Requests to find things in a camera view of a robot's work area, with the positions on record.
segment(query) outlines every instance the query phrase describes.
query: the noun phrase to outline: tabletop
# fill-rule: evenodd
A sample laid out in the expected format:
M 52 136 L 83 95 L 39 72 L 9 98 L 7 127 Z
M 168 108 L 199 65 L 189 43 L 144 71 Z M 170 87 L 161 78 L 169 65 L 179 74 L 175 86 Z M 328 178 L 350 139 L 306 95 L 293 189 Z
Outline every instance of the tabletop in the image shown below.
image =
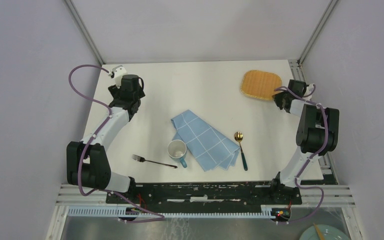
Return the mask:
M 112 70 L 119 64 L 103 65 Z M 132 120 L 124 126 L 106 154 L 115 173 L 133 177 L 137 183 L 169 182 L 236 182 L 270 181 L 289 162 L 297 147 L 295 135 L 298 116 L 279 110 L 273 101 L 249 98 L 240 91 L 244 74 L 249 70 L 275 73 L 287 85 L 293 79 L 287 60 L 212 61 L 123 64 L 129 74 L 144 81 L 146 96 Z M 101 71 L 94 98 L 109 104 L 113 99 L 108 87 L 114 81 Z M 243 152 L 236 165 L 223 170 L 216 167 L 204 172 L 192 154 L 186 155 L 187 168 L 174 162 L 167 146 L 176 131 L 171 118 L 191 110 L 201 119 L 234 140 L 241 131 Z M 107 114 L 107 109 L 93 103 L 84 135 L 94 130 Z M 177 169 L 137 162 L 132 155 L 147 160 L 178 165 Z M 321 180 L 316 161 L 302 176 L 304 180 Z

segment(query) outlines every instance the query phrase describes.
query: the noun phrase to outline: blue mug handle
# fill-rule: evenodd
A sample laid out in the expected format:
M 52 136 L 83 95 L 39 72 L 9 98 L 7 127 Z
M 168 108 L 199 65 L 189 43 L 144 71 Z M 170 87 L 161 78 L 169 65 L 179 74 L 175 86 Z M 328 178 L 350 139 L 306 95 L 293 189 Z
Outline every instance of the blue mug handle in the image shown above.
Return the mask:
M 184 168 L 187 168 L 187 167 L 188 167 L 188 165 L 186 165 L 186 161 L 185 161 L 185 158 L 184 158 L 184 157 L 181 157 L 181 158 L 180 158 L 180 163 L 181 163 L 181 165 L 182 165 Z

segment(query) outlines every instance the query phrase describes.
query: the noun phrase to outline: fork tines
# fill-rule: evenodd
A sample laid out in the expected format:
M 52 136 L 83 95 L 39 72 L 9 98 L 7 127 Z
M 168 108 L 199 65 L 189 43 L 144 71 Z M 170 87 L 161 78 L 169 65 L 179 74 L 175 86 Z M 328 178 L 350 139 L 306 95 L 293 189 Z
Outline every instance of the fork tines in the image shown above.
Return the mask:
M 141 163 L 145 162 L 145 158 L 143 158 L 143 157 L 141 157 L 141 156 L 138 156 L 138 155 L 135 155 L 135 154 L 133 154 L 133 155 L 131 156 L 131 158 L 134 159 L 134 160 L 136 160 L 136 161 L 138 161 L 138 162 L 141 162 Z

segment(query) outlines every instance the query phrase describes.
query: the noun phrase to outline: cloth napkin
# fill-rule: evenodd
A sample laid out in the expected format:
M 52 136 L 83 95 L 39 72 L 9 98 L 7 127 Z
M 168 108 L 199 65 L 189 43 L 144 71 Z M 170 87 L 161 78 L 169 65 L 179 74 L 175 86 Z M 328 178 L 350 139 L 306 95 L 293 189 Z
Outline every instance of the cloth napkin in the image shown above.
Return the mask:
M 215 128 L 186 110 L 171 119 L 177 133 L 173 140 L 182 140 L 204 171 L 234 166 L 239 146 Z

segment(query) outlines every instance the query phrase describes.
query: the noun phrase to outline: fork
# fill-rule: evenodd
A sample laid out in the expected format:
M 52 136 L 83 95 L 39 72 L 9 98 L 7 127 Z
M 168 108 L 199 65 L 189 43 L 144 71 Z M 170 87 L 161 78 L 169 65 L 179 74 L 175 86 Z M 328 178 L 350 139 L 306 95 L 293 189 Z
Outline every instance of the fork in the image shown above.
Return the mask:
M 175 165 L 170 165 L 170 164 L 165 164 L 165 163 L 161 163 L 161 162 L 146 160 L 144 157 L 141 157 L 141 156 L 138 156 L 138 155 L 135 155 L 135 154 L 133 154 L 131 156 L 131 158 L 133 158 L 134 160 L 136 160 L 138 162 L 141 162 L 141 163 L 143 163 L 143 162 L 151 162 L 151 163 L 154 163 L 154 164 L 161 164 L 161 165 L 173 168 L 173 169 L 177 169 L 178 168 L 178 166 L 175 166 Z

